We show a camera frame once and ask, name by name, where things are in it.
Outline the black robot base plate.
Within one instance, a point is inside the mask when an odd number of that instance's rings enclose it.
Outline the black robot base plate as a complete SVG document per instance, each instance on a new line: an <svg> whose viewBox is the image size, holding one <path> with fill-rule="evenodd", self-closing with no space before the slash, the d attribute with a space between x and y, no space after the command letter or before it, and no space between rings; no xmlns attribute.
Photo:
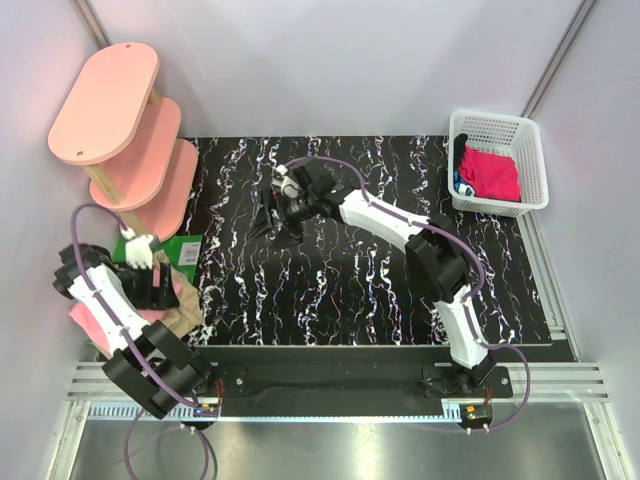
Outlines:
<svg viewBox="0 0 640 480"><path fill-rule="evenodd" d="M201 346L195 349L224 379L227 395L266 389L389 389L438 397L508 399L508 370L481 371L475 387L461 387L462 370L444 346Z"/></svg>

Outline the pink t shirt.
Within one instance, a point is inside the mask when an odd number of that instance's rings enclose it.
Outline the pink t shirt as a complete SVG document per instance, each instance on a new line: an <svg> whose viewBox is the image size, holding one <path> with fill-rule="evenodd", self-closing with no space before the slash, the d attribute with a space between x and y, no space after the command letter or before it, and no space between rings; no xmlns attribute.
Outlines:
<svg viewBox="0 0 640 480"><path fill-rule="evenodd" d="M152 323L156 312L166 311L136 309L126 296L121 281L107 266L91 267L86 273L101 298L106 301L134 340L142 334L143 324ZM128 347L120 333L121 326L114 322L99 303L94 291L86 285L82 276L73 281L69 291L76 301L70 311L71 318L99 349L110 357L116 349Z"/></svg>

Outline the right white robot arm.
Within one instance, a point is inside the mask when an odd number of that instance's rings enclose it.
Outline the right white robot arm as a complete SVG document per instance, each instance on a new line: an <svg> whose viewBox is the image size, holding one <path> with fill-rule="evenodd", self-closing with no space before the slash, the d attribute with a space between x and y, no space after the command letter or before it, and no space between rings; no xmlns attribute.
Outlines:
<svg viewBox="0 0 640 480"><path fill-rule="evenodd" d="M442 381L445 392L480 394L495 362L473 310L470 272L481 265L472 250L453 234L447 217L411 214L375 198L362 182L341 184L324 161L305 157L274 168L248 239L272 234L271 250L291 248L303 242L305 221L322 217L404 253L411 289L435 306L449 340L452 372Z"/></svg>

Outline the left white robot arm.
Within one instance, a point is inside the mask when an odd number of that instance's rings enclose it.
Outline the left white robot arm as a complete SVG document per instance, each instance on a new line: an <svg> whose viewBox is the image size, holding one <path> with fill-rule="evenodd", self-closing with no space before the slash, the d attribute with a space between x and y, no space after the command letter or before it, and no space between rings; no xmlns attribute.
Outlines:
<svg viewBox="0 0 640 480"><path fill-rule="evenodd" d="M123 261L97 245L69 245L59 253L54 289L74 301L72 319L106 356L107 378L146 412L164 418L179 404L198 414L216 385L216 372L184 340L202 325L196 289L150 235L127 242Z"/></svg>

